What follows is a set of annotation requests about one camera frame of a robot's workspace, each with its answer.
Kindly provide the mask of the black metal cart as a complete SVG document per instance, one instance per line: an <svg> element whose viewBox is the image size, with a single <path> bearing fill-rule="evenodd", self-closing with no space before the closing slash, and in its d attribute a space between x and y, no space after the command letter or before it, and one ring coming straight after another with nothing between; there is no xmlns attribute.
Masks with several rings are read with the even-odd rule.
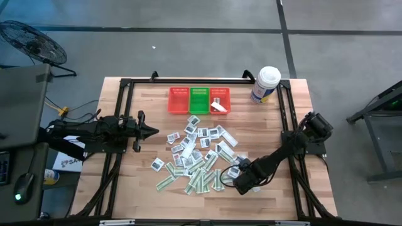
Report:
<svg viewBox="0 0 402 226"><path fill-rule="evenodd" d="M393 159L402 154L402 80L375 96L362 110L348 117L349 124L364 120L382 172L367 178L369 183L402 179Z"/></svg>

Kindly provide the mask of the white wipes canister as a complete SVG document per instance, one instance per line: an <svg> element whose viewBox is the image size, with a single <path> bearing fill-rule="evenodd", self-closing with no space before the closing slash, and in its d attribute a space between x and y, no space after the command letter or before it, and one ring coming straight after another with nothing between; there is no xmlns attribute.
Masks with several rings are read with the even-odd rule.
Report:
<svg viewBox="0 0 402 226"><path fill-rule="evenodd" d="M268 101L269 96L276 90L281 80L281 73L276 67L263 67L256 78L251 91L251 99L259 104Z"/></svg>

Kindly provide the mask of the white printed box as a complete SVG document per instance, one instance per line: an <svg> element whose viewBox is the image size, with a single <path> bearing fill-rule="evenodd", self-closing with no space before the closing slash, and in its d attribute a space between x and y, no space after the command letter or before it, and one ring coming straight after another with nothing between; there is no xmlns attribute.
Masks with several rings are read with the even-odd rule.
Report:
<svg viewBox="0 0 402 226"><path fill-rule="evenodd" d="M85 144L77 140L77 136L66 136L64 140L77 147L85 148ZM59 152L53 164L52 170L68 171L80 173L82 171L82 161Z"/></svg>

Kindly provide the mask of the orange plastic basket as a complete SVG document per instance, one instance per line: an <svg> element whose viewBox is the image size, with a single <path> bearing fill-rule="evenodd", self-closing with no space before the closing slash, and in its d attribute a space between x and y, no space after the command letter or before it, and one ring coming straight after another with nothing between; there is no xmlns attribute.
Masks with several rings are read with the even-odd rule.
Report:
<svg viewBox="0 0 402 226"><path fill-rule="evenodd" d="M171 114L187 114L189 96L189 87L170 87L168 93L168 112Z"/></svg>
<svg viewBox="0 0 402 226"><path fill-rule="evenodd" d="M212 115L226 115L231 111L231 95L228 87L211 87L209 89L210 113ZM212 103L219 99L218 104L226 109L226 112L221 112L212 106Z"/></svg>

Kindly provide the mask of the black keyboard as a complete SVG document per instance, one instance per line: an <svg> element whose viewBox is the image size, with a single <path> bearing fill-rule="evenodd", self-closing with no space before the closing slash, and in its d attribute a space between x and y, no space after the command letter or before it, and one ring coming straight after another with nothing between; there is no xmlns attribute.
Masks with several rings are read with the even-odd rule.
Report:
<svg viewBox="0 0 402 226"><path fill-rule="evenodd" d="M10 153L0 152L0 186L7 185L10 177Z"/></svg>

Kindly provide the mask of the black aluminium rig frame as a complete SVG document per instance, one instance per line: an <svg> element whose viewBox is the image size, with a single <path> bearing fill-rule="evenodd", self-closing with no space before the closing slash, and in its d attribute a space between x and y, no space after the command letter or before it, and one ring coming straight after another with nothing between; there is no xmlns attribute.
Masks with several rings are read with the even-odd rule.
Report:
<svg viewBox="0 0 402 226"><path fill-rule="evenodd" d="M267 103L251 100L254 84L247 78L163 78L154 82L146 77L107 77L98 107L102 116L136 117L142 110L148 126L158 134L140 141L141 151L133 150L135 139L128 139L125 153L90 154L83 162L68 225L81 226L328 226L336 225L335 203L329 174L324 164L306 149L284 159L262 185L240 195L234 185L223 184L215 191L214 180L209 193L187 195L184 192L192 177L176 177L163 191L156 185L170 176L165 165L159 172L151 168L155 158L174 164L167 135L179 132L181 137L191 113L168 112L170 87L228 87L231 111L226 115L198 115L200 127L221 125L237 141L232 164L219 158L208 171L221 170L220 181L228 176L237 155L250 161L269 155L282 146L281 132L294 131L312 111L307 81L283 79Z"/></svg>

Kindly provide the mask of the green plastic basket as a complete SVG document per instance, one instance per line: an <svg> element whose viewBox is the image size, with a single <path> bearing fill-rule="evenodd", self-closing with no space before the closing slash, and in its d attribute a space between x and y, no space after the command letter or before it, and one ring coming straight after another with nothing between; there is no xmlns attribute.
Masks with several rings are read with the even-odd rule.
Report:
<svg viewBox="0 0 402 226"><path fill-rule="evenodd" d="M208 87L190 88L189 112L193 115L205 115L209 113L210 96Z"/></svg>

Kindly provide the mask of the black floor fan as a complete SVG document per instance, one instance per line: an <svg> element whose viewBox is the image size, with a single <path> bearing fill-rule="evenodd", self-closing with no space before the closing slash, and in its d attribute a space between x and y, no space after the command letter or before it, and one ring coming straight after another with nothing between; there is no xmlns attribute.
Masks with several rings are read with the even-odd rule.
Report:
<svg viewBox="0 0 402 226"><path fill-rule="evenodd" d="M69 72L56 77L76 77L73 70L62 67L67 62L67 53L53 39L32 26L15 20L0 22L0 36L12 47L51 67Z"/></svg>

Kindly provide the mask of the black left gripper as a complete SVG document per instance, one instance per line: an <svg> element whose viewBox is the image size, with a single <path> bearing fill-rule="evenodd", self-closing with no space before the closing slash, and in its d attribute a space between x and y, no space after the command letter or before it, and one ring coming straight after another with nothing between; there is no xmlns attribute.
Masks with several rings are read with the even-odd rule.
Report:
<svg viewBox="0 0 402 226"><path fill-rule="evenodd" d="M137 119L129 116L125 122L126 136L135 138L135 141L133 142L133 150L136 153L139 153L141 151L141 146L140 146L141 140L145 140L148 137L153 136L159 132L158 129L144 124L144 120L145 120L145 114L142 110L140 110L138 112Z"/></svg>

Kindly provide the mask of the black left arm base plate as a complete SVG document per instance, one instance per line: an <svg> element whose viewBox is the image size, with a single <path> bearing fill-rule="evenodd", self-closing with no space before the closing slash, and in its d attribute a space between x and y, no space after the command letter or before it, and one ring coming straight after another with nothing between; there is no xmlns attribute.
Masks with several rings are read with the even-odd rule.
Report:
<svg viewBox="0 0 402 226"><path fill-rule="evenodd" d="M84 141L88 153L125 153L128 138L110 141Z"/></svg>

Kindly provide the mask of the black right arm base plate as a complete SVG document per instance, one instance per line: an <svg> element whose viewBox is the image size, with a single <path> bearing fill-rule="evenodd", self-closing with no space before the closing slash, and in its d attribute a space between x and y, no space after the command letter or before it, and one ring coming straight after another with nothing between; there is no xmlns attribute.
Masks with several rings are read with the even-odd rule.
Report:
<svg viewBox="0 0 402 226"><path fill-rule="evenodd" d="M282 131L281 141L284 143L290 136L292 131ZM309 143L306 147L306 154L325 155L327 154L324 143Z"/></svg>

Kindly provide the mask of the yellow blue can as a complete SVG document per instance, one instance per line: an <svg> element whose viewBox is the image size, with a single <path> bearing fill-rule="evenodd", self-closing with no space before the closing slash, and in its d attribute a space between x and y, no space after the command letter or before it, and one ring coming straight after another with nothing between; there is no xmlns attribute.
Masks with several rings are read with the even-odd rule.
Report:
<svg viewBox="0 0 402 226"><path fill-rule="evenodd" d="M43 184L44 185L55 185L60 178L60 175L57 171L52 169L46 169L43 176Z"/></svg>

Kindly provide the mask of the black computer mouse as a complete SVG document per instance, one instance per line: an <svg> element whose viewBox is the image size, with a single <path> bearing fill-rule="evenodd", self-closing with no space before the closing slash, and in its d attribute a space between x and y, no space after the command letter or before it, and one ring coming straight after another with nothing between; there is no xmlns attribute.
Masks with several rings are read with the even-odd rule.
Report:
<svg viewBox="0 0 402 226"><path fill-rule="evenodd" d="M28 203L32 196L33 182L35 176L33 173L25 173L21 175L14 184L14 202L17 205Z"/></svg>

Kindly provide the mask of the dark grey desk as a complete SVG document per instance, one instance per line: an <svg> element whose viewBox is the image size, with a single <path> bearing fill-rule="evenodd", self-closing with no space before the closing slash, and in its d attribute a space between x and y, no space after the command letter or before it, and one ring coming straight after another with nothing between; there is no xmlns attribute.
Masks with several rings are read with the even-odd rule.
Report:
<svg viewBox="0 0 402 226"><path fill-rule="evenodd" d="M0 186L0 225L24 225L36 220L41 212L48 145L40 143L0 152L3 151L10 153L10 177L7 185ZM17 205L14 202L14 184L25 173L35 176L32 196L28 203Z"/></svg>

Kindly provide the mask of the grey desk panel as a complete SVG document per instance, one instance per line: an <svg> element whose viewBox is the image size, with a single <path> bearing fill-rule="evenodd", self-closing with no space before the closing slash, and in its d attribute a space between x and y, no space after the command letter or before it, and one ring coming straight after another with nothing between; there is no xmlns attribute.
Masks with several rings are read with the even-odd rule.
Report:
<svg viewBox="0 0 402 226"><path fill-rule="evenodd" d="M51 80L47 64L0 69L0 149L36 142Z"/></svg>

